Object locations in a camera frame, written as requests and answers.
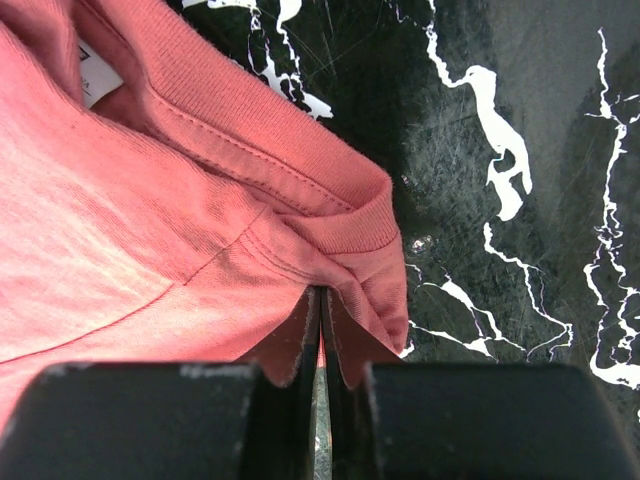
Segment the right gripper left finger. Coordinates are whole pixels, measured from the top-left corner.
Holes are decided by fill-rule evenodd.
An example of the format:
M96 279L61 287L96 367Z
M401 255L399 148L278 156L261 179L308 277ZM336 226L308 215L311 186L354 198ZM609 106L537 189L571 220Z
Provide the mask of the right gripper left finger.
M249 407L242 479L311 479L321 290L304 290L289 316L239 361L260 369Z

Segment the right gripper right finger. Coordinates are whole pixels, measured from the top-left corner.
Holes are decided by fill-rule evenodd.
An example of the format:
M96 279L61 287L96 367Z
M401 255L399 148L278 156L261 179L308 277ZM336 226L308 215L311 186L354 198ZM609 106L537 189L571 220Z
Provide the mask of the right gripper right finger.
M321 294L321 336L326 359L332 477L379 479L372 413L371 367L399 357L362 327L336 290Z

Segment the red t-shirt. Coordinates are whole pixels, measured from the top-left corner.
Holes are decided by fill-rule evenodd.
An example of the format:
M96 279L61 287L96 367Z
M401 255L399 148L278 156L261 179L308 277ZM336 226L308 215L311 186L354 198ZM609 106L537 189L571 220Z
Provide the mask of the red t-shirt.
M393 352L387 173L162 1L1 5L1 417L66 361L230 361L310 285Z

